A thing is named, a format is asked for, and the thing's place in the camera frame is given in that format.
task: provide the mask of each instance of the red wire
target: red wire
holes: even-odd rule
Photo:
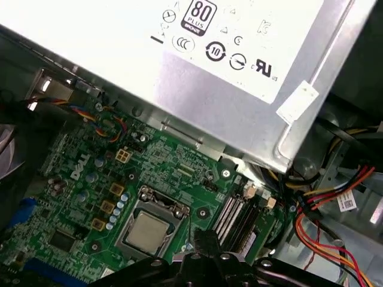
[[[316,221],[315,223],[317,225],[317,239],[315,242],[319,243],[319,239],[320,239],[320,236],[321,236],[321,229],[319,228],[319,223],[318,221]],[[303,270],[307,270],[307,268],[309,268],[309,266],[311,265],[311,263],[314,262],[314,257],[315,257],[315,252],[313,251],[312,252],[312,255],[311,255],[311,258],[309,260],[309,262],[307,263],[307,265],[305,266],[305,268],[303,268]]]
[[[319,202],[318,204],[316,204],[316,205],[312,208],[312,210],[318,209],[321,205],[323,205],[323,204],[325,204],[325,203],[327,203],[327,202],[333,200],[334,198],[336,198],[336,197],[339,196],[340,194],[343,194],[343,193],[345,193],[345,192],[347,192],[347,191],[349,191],[349,190],[355,188],[355,187],[358,186],[361,182],[363,182],[366,178],[368,178],[368,177],[370,176],[370,174],[373,173],[374,170],[375,170],[375,167],[371,167],[371,169],[370,169],[368,172],[366,172],[364,175],[360,175],[360,176],[358,177],[358,180],[357,180],[355,183],[353,183],[350,187],[348,187],[345,191],[342,191],[341,193],[337,193],[337,194],[335,195],[335,197],[333,197],[333,198],[329,197],[329,198],[327,198],[327,199],[325,199],[325,200]],[[315,242],[314,242],[314,241],[313,241],[313,240],[312,240],[312,239],[311,239],[305,232],[303,232],[303,228],[302,228],[300,222],[299,222],[299,226],[300,226],[300,229],[302,230],[302,234],[303,234],[303,235],[304,235],[310,242],[316,244],[316,243],[315,243]],[[348,254],[348,255],[350,256],[350,258],[352,259],[354,265],[355,265],[355,270],[356,270],[356,272],[357,272],[358,280],[360,281],[361,286],[362,286],[362,287],[366,287],[366,285],[364,284],[363,279],[361,278],[361,274],[360,274],[359,266],[358,266],[358,264],[357,264],[357,262],[356,262],[354,256],[353,256],[351,253],[349,253],[349,252],[348,252],[346,249],[344,249],[344,248],[339,248],[339,247],[336,247],[336,246],[330,246],[330,245],[322,245],[322,244],[320,244],[320,243],[317,243],[317,244],[318,244],[318,246],[322,246],[322,247],[324,247],[324,248],[337,249],[337,250],[341,250],[341,251],[345,252],[346,254]]]
[[[354,263],[354,266],[355,266],[355,270],[356,270],[356,273],[357,273],[357,276],[358,276],[358,280],[360,281],[360,284],[362,287],[366,287],[366,285],[364,284],[364,281],[361,277],[361,274],[360,274],[360,270],[359,270],[359,266],[358,266],[358,263],[357,261],[355,260],[355,257],[346,249],[344,248],[340,248],[340,247],[337,247],[337,246],[332,246],[332,245],[326,245],[326,244],[321,244],[319,242],[315,242],[313,241],[313,239],[311,237],[309,237],[307,235],[307,233],[303,230],[303,227],[302,227],[302,224],[301,222],[299,221],[298,222],[298,225],[299,225],[299,228],[303,234],[304,237],[306,237],[311,243],[313,243],[314,245],[318,245],[318,246],[321,246],[323,248],[330,248],[330,249],[336,249],[336,250],[339,250],[339,251],[342,251],[344,253],[346,253],[348,256],[350,256],[350,258],[352,259],[353,263]]]
[[[364,166],[363,168],[362,168],[362,170],[360,171],[360,174],[358,175],[358,177],[357,178],[360,178],[361,176],[363,176],[364,175],[364,173],[366,172],[366,170],[367,170],[367,166]],[[307,203],[312,203],[313,201],[316,201],[316,200],[318,200],[318,199],[323,199],[323,198],[326,198],[326,197],[328,197],[328,198],[330,198],[330,197],[332,197],[332,196],[338,196],[340,193],[336,193],[336,192],[333,192],[333,193],[330,193],[330,194],[320,194],[320,195],[318,195],[318,196],[314,196],[314,197],[311,197],[308,201],[307,201]]]

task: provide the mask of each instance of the screw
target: screw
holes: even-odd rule
[[[148,196],[145,193],[142,193],[140,196],[141,200],[146,201],[148,200]]]
[[[153,266],[153,267],[158,267],[158,266],[161,266],[162,265],[162,263],[161,263],[161,261],[159,261],[159,260],[154,260],[152,263],[151,263],[151,266]]]
[[[176,210],[176,211],[174,212],[174,216],[175,216],[176,218],[181,218],[181,217],[182,217],[182,212],[181,212],[180,210]]]
[[[140,115],[142,115],[142,112],[143,112],[143,109],[139,106],[135,106],[132,109],[132,115],[134,117],[139,117]]]
[[[344,246],[344,242],[343,242],[342,239],[335,239],[335,240],[333,241],[333,244],[334,244],[335,246],[337,246],[337,247],[343,247],[343,246]]]
[[[96,109],[96,111],[98,111],[98,112],[102,112],[102,111],[104,110],[104,108],[102,107],[101,103],[97,103],[97,104],[95,105],[95,109]]]
[[[261,265],[263,267],[272,267],[273,264],[269,260],[262,260]]]
[[[230,259],[230,255],[229,254],[222,254],[220,257],[221,257],[222,260]]]
[[[228,178],[230,176],[230,172],[227,169],[222,170],[222,176],[224,178]]]

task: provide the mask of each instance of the integrated circuit chip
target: integrated circuit chip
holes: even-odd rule
[[[120,184],[113,182],[112,186],[110,186],[109,191],[111,193],[114,193],[117,196],[120,196],[122,194],[122,192],[124,191],[124,187]]]
[[[92,221],[92,228],[97,230],[97,231],[102,231],[104,230],[105,228],[105,222],[103,222],[101,219],[98,219],[98,218],[94,218],[93,221]]]
[[[163,244],[169,226],[169,223],[147,212],[140,211],[126,237],[126,242],[154,255]]]
[[[49,244],[65,252],[70,252],[76,239],[59,230],[56,230],[51,237]]]
[[[102,203],[101,203],[101,207],[100,209],[102,211],[104,211],[106,214],[111,214],[113,209],[114,209],[114,204],[111,203],[110,201],[108,200],[104,200]]]

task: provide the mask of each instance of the blue capacitor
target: blue capacitor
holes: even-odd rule
[[[129,199],[129,195],[124,193],[122,196],[121,196],[121,201],[123,202],[126,202],[127,200]]]
[[[119,208],[119,209],[122,209],[123,207],[124,207],[124,203],[122,202],[122,201],[119,201],[119,202],[117,202],[117,207]]]
[[[107,225],[105,226],[105,228],[107,229],[107,230],[112,230],[113,229],[113,224],[112,223],[107,223]]]
[[[84,202],[89,196],[89,193],[84,190],[84,191],[81,191],[80,193],[77,194],[77,200],[79,202]]]
[[[92,184],[92,183],[94,183],[95,181],[98,180],[98,174],[95,173],[95,172],[89,173],[89,174],[85,177],[85,180],[86,180],[86,182]]]
[[[112,215],[111,217],[109,217],[109,222],[110,223],[116,223],[117,221],[117,217],[115,217],[114,215]]]
[[[115,216],[119,216],[119,215],[121,214],[121,210],[118,209],[118,208],[116,208],[116,209],[113,210],[113,214],[114,214]]]
[[[102,167],[105,163],[105,160],[102,157],[95,159],[95,166],[96,167]]]

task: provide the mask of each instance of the dell logo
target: dell logo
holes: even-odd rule
[[[90,155],[81,155],[81,158],[78,160],[78,163],[74,167],[74,171],[71,174],[71,178],[77,181],[80,178],[82,171],[84,170],[84,166],[88,163]]]

